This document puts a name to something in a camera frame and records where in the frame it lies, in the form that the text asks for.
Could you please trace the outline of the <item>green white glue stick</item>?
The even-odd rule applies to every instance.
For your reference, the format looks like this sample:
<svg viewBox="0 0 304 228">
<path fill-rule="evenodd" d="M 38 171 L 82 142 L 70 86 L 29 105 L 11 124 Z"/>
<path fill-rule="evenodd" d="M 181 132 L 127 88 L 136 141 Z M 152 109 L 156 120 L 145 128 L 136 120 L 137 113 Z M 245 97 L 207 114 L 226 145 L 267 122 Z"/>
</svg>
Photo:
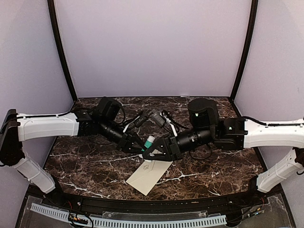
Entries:
<svg viewBox="0 0 304 228">
<path fill-rule="evenodd" d="M 144 144 L 144 148 L 142 149 L 142 152 L 149 149 L 151 145 L 153 144 L 155 138 L 153 136 L 149 136 Z"/>
</svg>

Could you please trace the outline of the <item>cream paper envelope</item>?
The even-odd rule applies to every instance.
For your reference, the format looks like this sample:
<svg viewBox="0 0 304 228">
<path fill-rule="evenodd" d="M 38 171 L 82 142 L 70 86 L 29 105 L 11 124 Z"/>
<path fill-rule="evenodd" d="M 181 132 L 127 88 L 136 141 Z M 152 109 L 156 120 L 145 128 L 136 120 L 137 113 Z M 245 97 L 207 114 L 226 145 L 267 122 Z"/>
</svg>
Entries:
<svg viewBox="0 0 304 228">
<path fill-rule="evenodd" d="M 147 196 L 171 164 L 169 161 L 144 161 L 126 183 Z"/>
</svg>

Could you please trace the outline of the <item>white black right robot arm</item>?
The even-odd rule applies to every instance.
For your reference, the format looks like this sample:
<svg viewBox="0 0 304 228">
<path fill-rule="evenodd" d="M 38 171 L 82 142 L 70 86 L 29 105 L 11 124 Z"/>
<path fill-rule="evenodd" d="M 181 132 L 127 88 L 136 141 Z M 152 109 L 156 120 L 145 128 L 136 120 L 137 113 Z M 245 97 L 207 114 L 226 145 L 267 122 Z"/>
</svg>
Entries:
<svg viewBox="0 0 304 228">
<path fill-rule="evenodd" d="M 269 170 L 250 180 L 249 191 L 242 196 L 253 206 L 274 186 L 304 168 L 304 121 L 261 122 L 252 117 L 220 119 L 213 100 L 196 98 L 188 103 L 192 129 L 177 135 L 160 137 L 143 152 L 145 160 L 177 161 L 184 152 L 213 143 L 221 150 L 243 150 L 266 146 L 291 147 L 289 153 Z"/>
</svg>

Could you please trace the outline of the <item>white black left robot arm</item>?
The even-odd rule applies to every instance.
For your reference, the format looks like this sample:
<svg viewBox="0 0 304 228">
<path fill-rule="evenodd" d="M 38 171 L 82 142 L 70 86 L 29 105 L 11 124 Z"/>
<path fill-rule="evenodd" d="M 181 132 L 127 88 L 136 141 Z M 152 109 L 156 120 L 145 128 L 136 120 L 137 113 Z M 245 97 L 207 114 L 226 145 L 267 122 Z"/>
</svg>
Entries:
<svg viewBox="0 0 304 228">
<path fill-rule="evenodd" d="M 97 106 L 90 109 L 63 114 L 28 115 L 10 109 L 0 129 L 0 165 L 16 169 L 48 194 L 55 206 L 63 207 L 67 196 L 61 192 L 60 184 L 28 156 L 22 143 L 44 137 L 101 135 L 116 143 L 119 151 L 140 154 L 145 146 L 138 134 L 128 130 L 126 122 L 115 122 L 122 109 L 120 102 L 109 97 L 103 97 Z"/>
</svg>

